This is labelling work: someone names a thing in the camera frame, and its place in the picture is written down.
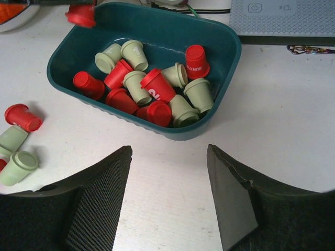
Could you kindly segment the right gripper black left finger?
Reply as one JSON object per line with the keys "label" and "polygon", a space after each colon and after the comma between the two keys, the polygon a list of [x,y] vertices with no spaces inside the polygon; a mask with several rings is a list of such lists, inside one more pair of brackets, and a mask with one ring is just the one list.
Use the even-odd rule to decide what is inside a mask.
{"label": "right gripper black left finger", "polygon": [[112,250],[131,160],[123,146],[37,191],[1,195],[1,250]]}

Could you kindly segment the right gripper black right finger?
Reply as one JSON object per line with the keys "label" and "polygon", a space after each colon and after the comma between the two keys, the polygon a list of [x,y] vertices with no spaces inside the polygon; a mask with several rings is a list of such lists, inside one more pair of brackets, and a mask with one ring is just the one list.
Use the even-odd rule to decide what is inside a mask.
{"label": "right gripper black right finger", "polygon": [[207,169],[223,250],[334,250],[334,191],[277,181],[212,144]]}

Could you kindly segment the red capsule top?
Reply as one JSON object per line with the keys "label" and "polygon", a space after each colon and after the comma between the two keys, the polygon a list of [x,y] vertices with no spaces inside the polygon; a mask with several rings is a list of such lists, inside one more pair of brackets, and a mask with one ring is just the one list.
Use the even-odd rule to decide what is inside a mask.
{"label": "red capsule top", "polygon": [[5,121],[11,125],[17,125],[28,132],[37,131],[43,121],[32,113],[24,104],[15,104],[8,107],[4,113]]}

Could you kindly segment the red capsule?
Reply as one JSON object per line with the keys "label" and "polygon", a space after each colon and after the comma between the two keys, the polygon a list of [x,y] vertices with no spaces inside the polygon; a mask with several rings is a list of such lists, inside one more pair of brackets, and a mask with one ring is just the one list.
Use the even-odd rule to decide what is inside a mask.
{"label": "red capsule", "polygon": [[5,168],[7,162],[4,159],[0,159],[0,172]]}
{"label": "red capsule", "polygon": [[11,125],[17,125],[28,132],[37,131],[43,121],[32,113],[24,104],[15,104],[8,107],[4,113],[5,121]]}
{"label": "red capsule", "polygon": [[170,83],[165,79],[160,69],[152,69],[141,81],[141,88],[156,100],[169,103],[175,96],[176,92]]}
{"label": "red capsule", "polygon": [[154,101],[148,106],[141,107],[136,116],[161,127],[168,127],[172,119],[171,108],[162,101]]}
{"label": "red capsule", "polygon": [[70,5],[65,13],[68,21],[84,28],[93,28],[95,22],[95,5]]}
{"label": "red capsule", "polygon": [[198,44],[191,45],[185,53],[186,72],[190,79],[204,78],[210,71],[205,49]]}
{"label": "red capsule", "polygon": [[117,62],[113,70],[106,76],[104,83],[109,89],[117,89],[123,87],[125,76],[132,72],[133,68],[124,59]]}
{"label": "red capsule", "polygon": [[73,84],[84,96],[93,100],[101,99],[105,93],[105,84],[85,71],[80,71],[75,74]]}
{"label": "red capsule", "polygon": [[105,99],[105,104],[131,115],[139,110],[139,106],[123,88],[111,90]]}

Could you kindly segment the green capsule bottom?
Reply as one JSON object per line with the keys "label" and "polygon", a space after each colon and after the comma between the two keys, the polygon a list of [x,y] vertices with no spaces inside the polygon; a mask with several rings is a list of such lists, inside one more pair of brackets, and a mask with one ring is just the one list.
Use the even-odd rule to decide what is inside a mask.
{"label": "green capsule bottom", "polygon": [[161,71],[172,87],[183,89],[188,84],[187,72],[183,64],[175,63]]}

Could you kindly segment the teal plastic storage basket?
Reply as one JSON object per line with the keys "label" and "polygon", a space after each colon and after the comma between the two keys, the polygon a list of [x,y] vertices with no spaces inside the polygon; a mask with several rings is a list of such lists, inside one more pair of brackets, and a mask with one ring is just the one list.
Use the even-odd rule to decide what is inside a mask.
{"label": "teal plastic storage basket", "polygon": [[[50,84],[89,106],[174,141],[190,140],[205,132],[240,60],[241,42],[237,34],[217,21],[122,2],[99,5],[95,20],[96,25],[91,29],[73,27],[57,47],[47,66]],[[73,77],[80,71],[103,79],[104,74],[94,63],[95,54],[113,43],[131,39],[143,44],[150,68],[183,63],[186,49],[201,45],[210,65],[207,79],[214,98],[213,108],[195,124],[164,128],[109,107],[102,100],[92,100],[74,86]]]}

